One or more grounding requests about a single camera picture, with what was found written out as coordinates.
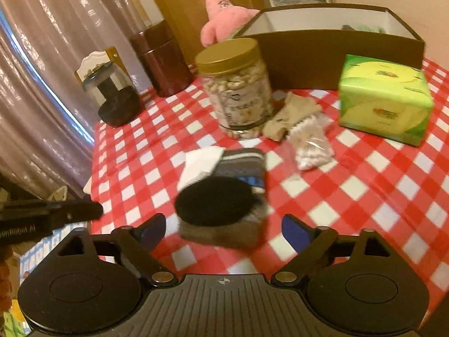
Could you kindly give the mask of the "striped knit sock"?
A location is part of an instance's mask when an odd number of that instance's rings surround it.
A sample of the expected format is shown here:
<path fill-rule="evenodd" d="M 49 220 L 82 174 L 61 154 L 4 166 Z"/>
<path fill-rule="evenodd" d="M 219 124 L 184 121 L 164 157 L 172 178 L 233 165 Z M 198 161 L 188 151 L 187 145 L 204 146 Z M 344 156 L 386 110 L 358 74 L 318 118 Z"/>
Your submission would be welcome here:
<path fill-rule="evenodd" d="M 265 196 L 265 154 L 256 148 L 224 150 L 217 167 L 209 177 L 232 177 L 248 183 L 261 204 L 235 224 L 219 227 L 197 227 L 179 218 L 180 236 L 192 242 L 216 247 L 250 249 L 263 235 L 267 216 Z"/>

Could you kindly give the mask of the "white sock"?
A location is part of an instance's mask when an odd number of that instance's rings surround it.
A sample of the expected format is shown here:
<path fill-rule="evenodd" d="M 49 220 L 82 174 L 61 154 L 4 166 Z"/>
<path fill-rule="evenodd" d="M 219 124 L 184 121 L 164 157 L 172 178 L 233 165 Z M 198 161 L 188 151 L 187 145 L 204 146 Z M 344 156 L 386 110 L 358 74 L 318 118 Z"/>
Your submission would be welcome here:
<path fill-rule="evenodd" d="M 210 146 L 186 152 L 184 169 L 180 175 L 177 190 L 180 191 L 192 183 L 210 176 L 217 167 L 224 152 L 225 149 L 218 146 Z"/>

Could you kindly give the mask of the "cotton swab bag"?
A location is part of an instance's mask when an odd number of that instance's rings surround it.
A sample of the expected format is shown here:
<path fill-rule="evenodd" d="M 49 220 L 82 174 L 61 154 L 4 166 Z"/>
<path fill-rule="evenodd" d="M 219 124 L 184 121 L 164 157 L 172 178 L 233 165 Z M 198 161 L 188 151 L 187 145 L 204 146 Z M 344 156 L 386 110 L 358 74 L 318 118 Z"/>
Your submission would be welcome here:
<path fill-rule="evenodd" d="M 331 120 L 323 113 L 306 117 L 293 126 L 287 135 L 287 142 L 293 150 L 297 169 L 311 170 L 329 163 L 334 151 L 326 137 Z"/>

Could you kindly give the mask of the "beige sock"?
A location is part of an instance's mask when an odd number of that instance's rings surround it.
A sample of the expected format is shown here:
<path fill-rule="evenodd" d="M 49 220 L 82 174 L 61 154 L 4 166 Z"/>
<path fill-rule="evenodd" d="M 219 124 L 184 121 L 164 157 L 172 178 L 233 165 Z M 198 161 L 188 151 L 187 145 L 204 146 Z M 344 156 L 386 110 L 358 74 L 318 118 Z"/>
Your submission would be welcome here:
<path fill-rule="evenodd" d="M 322 106 L 313 98 L 287 93 L 284 106 L 263 127 L 265 138 L 280 142 L 286 133 L 307 117 L 322 112 Z"/>

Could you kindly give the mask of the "black round sock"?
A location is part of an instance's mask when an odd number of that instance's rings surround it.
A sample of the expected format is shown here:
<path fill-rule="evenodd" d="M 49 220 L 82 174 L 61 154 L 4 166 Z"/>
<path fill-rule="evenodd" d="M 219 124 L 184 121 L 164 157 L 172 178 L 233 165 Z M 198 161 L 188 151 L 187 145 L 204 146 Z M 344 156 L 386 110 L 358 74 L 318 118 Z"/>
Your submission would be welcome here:
<path fill-rule="evenodd" d="M 184 222 L 197 227 L 235 224 L 262 202 L 245 181 L 232 177 L 206 177 L 177 195 L 174 208 Z"/>

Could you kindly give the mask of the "grey towel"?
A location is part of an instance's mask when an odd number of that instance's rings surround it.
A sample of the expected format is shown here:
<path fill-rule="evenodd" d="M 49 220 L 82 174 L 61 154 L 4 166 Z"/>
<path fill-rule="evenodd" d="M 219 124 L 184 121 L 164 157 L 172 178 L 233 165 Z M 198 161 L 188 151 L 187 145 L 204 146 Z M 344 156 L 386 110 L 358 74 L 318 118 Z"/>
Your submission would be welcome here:
<path fill-rule="evenodd" d="M 343 31 L 358 31 L 358 29 L 355 29 L 355 28 L 353 28 L 352 26 L 350 26 L 348 24 L 342 25 L 341 29 Z"/>

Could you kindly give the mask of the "blue white patterned cloth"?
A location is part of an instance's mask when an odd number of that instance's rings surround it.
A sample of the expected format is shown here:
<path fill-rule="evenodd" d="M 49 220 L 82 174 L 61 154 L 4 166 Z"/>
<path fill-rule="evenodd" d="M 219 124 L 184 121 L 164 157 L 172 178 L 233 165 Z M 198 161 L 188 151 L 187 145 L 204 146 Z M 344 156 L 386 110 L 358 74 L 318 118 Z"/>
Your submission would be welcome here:
<path fill-rule="evenodd" d="M 20 281 L 24 279 L 42 262 L 42 260 L 75 228 L 83 227 L 90 229 L 89 222 L 78 222 L 68 224 L 65 227 L 55 230 L 51 236 L 41 239 L 20 257 Z"/>

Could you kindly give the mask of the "red white checkered tablecloth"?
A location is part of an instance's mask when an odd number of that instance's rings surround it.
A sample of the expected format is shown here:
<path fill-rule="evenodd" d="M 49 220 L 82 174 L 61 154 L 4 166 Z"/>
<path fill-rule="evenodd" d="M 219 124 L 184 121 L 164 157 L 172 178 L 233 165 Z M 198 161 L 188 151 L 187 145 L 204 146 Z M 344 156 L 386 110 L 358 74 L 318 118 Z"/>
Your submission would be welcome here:
<path fill-rule="evenodd" d="M 334 158 L 301 174 L 288 166 L 277 143 L 227 137 L 199 82 L 167 99 L 148 95 L 145 111 L 130 124 L 96 128 L 91 195 L 103 205 L 104 215 L 91 229 L 107 234 L 160 212 L 167 218 L 167 232 L 154 257 L 177 274 L 271 275 L 295 254 L 281 235 L 287 213 L 340 234 L 369 227 L 415 269 L 435 308 L 448 291 L 448 71 L 431 61 L 423 68 L 435 108 L 419 147 L 333 123 Z M 255 250 L 204 247 L 178 234 L 173 199 L 185 155 L 212 145 L 265 153 L 268 220 Z"/>

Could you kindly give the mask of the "glass jar dark lid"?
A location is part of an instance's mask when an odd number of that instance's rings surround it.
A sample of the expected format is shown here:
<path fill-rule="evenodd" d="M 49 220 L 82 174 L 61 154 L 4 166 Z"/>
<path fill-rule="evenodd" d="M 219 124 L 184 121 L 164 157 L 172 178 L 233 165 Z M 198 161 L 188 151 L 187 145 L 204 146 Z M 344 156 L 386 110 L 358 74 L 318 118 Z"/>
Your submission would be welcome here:
<path fill-rule="evenodd" d="M 97 114 L 108 126 L 124 126 L 144 110 L 131 79 L 114 62 L 98 65 L 85 77 L 82 87 L 97 102 Z"/>

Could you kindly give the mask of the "green tissue pack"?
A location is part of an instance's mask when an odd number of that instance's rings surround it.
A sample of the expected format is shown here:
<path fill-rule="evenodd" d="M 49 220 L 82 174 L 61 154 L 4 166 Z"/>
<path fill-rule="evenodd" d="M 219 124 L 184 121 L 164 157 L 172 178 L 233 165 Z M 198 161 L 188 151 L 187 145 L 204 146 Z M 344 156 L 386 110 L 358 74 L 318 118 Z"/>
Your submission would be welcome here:
<path fill-rule="evenodd" d="M 421 69 L 347 55 L 338 94 L 341 126 L 415 147 L 424 139 L 434 101 Z"/>

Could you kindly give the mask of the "white wooden chair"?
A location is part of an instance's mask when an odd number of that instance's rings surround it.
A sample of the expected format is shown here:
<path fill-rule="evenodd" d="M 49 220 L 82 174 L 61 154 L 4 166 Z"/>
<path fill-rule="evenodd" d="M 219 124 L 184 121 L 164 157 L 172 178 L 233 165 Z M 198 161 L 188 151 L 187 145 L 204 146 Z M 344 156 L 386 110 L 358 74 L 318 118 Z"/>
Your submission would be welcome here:
<path fill-rule="evenodd" d="M 74 72 L 75 78 L 81 85 L 86 76 L 94 69 L 104 63 L 113 62 L 118 65 L 125 73 L 128 73 L 123 60 L 120 57 L 115 46 L 110 46 L 104 51 L 94 51 L 81 60 L 79 68 Z"/>

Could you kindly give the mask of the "brown metal canister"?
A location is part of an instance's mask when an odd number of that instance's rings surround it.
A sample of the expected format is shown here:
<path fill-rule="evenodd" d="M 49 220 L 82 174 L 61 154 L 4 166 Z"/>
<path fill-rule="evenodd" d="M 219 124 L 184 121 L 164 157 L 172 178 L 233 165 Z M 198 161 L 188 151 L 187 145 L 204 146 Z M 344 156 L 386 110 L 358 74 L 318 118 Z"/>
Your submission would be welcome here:
<path fill-rule="evenodd" d="M 160 97 L 170 97 L 186 89 L 193 73 L 168 22 L 162 20 L 129 38 L 145 72 Z"/>

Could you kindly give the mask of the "cashew jar gold lid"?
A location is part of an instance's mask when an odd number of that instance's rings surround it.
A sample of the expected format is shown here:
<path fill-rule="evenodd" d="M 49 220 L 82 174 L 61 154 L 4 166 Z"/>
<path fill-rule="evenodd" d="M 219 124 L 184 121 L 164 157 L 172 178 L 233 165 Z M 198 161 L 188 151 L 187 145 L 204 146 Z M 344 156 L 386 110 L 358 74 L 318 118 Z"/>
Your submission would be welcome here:
<path fill-rule="evenodd" d="M 195 58 L 218 124 L 232 138 L 262 134 L 272 117 L 272 88 L 258 42 L 243 37 L 209 46 Z"/>

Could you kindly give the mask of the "brown cardboard box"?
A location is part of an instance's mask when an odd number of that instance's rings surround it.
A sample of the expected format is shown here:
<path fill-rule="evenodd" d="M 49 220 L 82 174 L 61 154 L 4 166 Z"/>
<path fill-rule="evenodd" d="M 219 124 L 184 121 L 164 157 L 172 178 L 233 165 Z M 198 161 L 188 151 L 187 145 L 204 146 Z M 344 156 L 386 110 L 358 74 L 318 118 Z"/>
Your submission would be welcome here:
<path fill-rule="evenodd" d="M 386 33 L 343 31 L 342 25 Z M 336 90 L 347 55 L 421 68 L 425 41 L 389 8 L 365 4 L 296 4 L 260 11 L 236 37 L 257 40 L 275 89 Z"/>

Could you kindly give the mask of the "pink curtain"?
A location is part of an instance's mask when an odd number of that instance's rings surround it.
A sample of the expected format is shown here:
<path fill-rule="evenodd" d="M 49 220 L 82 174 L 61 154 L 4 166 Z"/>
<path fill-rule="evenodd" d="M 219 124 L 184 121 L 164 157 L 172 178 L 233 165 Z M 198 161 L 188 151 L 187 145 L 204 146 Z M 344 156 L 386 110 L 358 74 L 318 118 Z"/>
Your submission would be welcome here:
<path fill-rule="evenodd" d="M 143 27 L 129 0 L 1 0 L 3 176 L 41 198 L 61 186 L 81 194 L 98 116 L 75 71 L 114 47 L 136 88 L 148 89 L 129 42 Z"/>

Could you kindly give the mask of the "pink starfish plush toy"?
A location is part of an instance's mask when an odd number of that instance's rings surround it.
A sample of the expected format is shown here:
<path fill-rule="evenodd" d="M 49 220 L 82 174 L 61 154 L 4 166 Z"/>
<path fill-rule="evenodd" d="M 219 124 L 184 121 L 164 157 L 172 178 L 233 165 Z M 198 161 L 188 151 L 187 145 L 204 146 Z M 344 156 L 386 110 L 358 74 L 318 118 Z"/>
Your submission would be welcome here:
<path fill-rule="evenodd" d="M 202 46 L 208 47 L 231 38 L 260 11 L 236 6 L 229 0 L 205 0 L 209 21 L 200 33 Z"/>

